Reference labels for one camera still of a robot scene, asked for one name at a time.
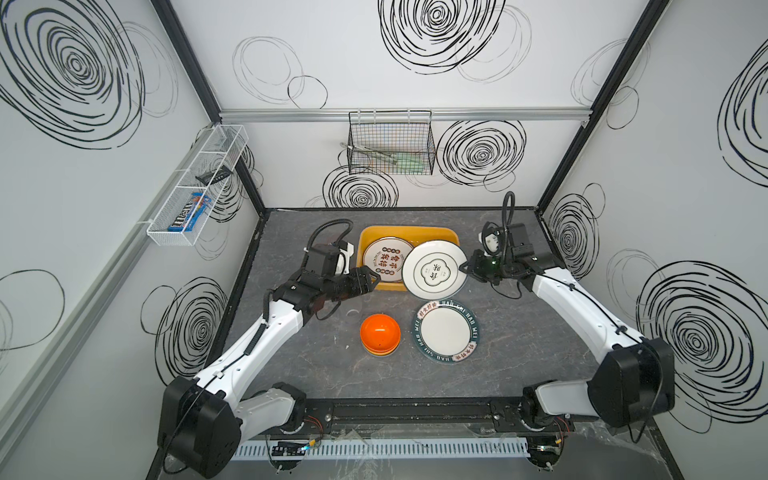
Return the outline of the red text white plate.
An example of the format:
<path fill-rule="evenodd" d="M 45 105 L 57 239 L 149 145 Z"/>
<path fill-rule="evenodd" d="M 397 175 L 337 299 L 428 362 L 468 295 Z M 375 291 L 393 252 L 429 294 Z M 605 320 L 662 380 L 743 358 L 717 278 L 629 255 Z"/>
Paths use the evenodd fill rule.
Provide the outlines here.
<path fill-rule="evenodd" d="M 382 283 L 402 281 L 402 268 L 413 245 L 399 237 L 384 237 L 373 241 L 363 254 L 363 265 L 381 276 Z"/>

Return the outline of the green clover white plate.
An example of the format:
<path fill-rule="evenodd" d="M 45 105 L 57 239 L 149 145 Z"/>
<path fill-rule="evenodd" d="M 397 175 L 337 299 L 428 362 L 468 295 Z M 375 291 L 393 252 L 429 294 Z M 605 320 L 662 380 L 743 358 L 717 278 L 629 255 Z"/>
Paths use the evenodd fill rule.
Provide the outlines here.
<path fill-rule="evenodd" d="M 460 267 L 466 262 L 460 246 L 446 240 L 428 241 L 405 258 L 402 281 L 406 290 L 420 299 L 447 299 L 463 288 L 467 275 Z"/>

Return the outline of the green rim text plate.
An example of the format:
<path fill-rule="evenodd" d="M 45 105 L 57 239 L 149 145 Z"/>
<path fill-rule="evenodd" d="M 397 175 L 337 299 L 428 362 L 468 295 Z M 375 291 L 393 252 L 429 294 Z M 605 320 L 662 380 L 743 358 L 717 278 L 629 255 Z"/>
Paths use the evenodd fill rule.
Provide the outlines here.
<path fill-rule="evenodd" d="M 426 357 L 454 364 L 465 361 L 477 350 L 480 325 L 476 315 L 460 302 L 429 301 L 413 318 L 412 337 Z"/>

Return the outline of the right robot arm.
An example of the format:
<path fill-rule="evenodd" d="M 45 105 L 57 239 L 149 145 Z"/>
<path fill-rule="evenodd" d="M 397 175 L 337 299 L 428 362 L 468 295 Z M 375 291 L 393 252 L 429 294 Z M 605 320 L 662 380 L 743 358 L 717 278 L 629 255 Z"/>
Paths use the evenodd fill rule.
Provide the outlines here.
<path fill-rule="evenodd" d="M 645 337 L 583 289 L 563 263 L 537 255 L 523 224 L 488 222 L 479 239 L 480 248 L 461 271 L 493 286 L 504 279 L 519 282 L 560 315 L 598 364 L 588 380 L 525 388 L 519 415 L 527 428 L 541 430 L 566 415 L 623 428 L 674 409 L 675 360 L 666 341 Z"/>

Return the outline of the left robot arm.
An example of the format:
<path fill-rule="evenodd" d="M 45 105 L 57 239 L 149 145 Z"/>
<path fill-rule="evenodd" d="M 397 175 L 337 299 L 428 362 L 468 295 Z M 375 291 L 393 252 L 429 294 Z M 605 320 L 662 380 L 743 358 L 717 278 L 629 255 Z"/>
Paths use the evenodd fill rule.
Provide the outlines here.
<path fill-rule="evenodd" d="M 190 378 L 179 376 L 163 394 L 157 452 L 149 477 L 173 457 L 206 479 L 218 475 L 236 450 L 254 436 L 304 425 L 306 395 L 278 382 L 252 397 L 246 391 L 268 361 L 326 303 L 375 290 L 381 277 L 367 266 L 352 267 L 354 247 L 344 240 L 309 246 L 300 268 L 268 291 L 262 315 L 221 356 Z"/>

